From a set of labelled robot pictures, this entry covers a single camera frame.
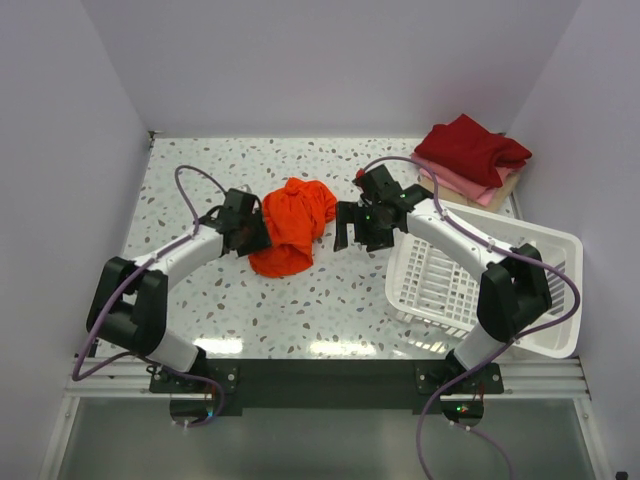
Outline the orange t shirt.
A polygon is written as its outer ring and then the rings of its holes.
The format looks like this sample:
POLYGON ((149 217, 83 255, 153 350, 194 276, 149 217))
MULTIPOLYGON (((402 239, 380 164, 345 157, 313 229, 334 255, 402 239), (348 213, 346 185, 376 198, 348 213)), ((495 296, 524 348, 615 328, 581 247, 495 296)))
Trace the orange t shirt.
POLYGON ((253 271, 279 278, 309 269, 314 263, 313 242, 335 219, 336 204, 324 183, 295 177, 266 195, 262 207, 272 245, 249 255, 253 271))

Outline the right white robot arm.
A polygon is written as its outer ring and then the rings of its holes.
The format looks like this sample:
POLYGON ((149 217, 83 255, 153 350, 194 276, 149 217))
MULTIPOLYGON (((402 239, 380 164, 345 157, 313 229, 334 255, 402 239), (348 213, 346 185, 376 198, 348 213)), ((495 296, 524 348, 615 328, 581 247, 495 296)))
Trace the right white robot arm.
POLYGON ((452 369, 482 368, 550 309, 545 269, 534 246, 514 247, 488 236, 446 209, 436 188, 404 188, 383 165, 360 170, 354 184, 359 200, 335 207, 335 250, 351 241, 367 251, 391 248, 394 233, 401 231, 441 250, 478 283, 478 323, 448 354, 452 369))

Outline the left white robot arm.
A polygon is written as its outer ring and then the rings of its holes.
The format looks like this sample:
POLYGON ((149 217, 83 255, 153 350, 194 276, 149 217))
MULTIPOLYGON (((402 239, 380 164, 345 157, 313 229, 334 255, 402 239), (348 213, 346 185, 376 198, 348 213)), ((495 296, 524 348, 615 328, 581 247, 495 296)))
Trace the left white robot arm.
POLYGON ((231 252, 244 257, 270 246, 260 199, 228 190, 222 204, 196 219, 193 231, 135 259, 106 262, 86 322, 89 341, 101 339, 172 371, 206 376, 203 349, 167 326, 169 292, 231 252))

